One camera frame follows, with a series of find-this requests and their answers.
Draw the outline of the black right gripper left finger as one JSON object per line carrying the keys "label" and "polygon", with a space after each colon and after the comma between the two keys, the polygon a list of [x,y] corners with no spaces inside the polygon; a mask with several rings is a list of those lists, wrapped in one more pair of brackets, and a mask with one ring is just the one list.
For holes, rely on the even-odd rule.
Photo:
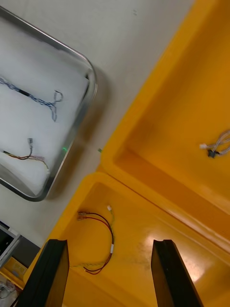
{"label": "black right gripper left finger", "polygon": [[68,273],[67,241],[48,240],[16,305],[18,307],[61,307]]}

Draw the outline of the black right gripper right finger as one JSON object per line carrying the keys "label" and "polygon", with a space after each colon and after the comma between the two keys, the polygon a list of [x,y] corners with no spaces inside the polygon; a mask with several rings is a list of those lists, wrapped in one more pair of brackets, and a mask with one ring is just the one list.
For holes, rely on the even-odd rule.
{"label": "black right gripper right finger", "polygon": [[159,307],[202,307],[203,303],[172,240],[153,241],[151,272]]}

